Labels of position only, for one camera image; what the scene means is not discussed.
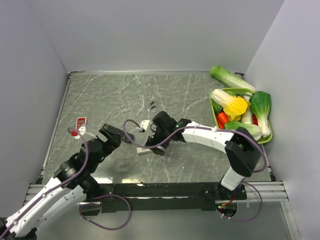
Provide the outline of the black TV remote control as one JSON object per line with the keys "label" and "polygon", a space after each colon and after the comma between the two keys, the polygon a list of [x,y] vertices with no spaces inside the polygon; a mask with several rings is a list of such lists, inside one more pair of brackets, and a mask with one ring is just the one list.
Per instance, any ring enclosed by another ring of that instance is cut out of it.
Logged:
{"label": "black TV remote control", "polygon": [[128,144],[131,143],[131,141],[128,139],[128,137],[126,136],[125,132],[122,129],[119,129],[107,123],[105,123],[102,126],[102,128],[105,129],[110,134],[119,135],[121,137],[122,142],[125,142]]}

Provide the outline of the white slim remote control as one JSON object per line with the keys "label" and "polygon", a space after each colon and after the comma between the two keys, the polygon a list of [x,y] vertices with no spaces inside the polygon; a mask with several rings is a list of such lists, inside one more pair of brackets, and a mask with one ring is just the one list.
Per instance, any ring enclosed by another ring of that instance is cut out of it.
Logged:
{"label": "white slim remote control", "polygon": [[147,154],[147,153],[151,153],[152,150],[148,149],[148,148],[142,148],[142,147],[137,147],[136,148],[137,154],[138,155],[143,155],[143,154]]}

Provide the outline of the red white AC remote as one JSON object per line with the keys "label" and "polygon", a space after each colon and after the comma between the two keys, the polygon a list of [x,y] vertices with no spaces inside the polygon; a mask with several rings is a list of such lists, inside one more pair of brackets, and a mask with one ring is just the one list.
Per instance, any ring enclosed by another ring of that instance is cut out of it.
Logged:
{"label": "red white AC remote", "polygon": [[78,117],[76,119],[76,130],[78,131],[83,125],[87,124],[87,118],[86,117]]}

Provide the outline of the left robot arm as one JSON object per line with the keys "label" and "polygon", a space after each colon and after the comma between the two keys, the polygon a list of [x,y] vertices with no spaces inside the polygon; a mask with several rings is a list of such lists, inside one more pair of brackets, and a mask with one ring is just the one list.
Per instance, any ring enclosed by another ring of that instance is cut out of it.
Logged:
{"label": "left robot arm", "polygon": [[90,139],[87,140],[84,126],[78,130],[69,128],[68,131],[82,140],[80,151],[63,162],[47,184],[26,205],[6,219],[1,219],[2,240],[35,238],[36,224],[40,220],[50,219],[45,216],[49,209],[57,214],[59,209],[72,202],[93,201],[98,197],[100,185],[92,177],[92,173],[121,145],[121,137],[100,129],[99,132],[106,140],[93,134],[89,134]]}

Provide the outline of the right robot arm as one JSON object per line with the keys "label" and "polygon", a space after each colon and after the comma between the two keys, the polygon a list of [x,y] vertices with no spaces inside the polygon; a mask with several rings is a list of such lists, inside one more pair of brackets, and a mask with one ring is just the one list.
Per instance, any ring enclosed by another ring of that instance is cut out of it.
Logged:
{"label": "right robot arm", "polygon": [[151,120],[142,120],[139,131],[148,134],[144,146],[156,155],[163,156],[170,141],[200,144],[225,153],[230,167],[218,187],[223,199],[230,199],[242,181],[254,173],[264,153],[244,127],[224,130],[185,118],[176,121],[165,111],[159,112]]}

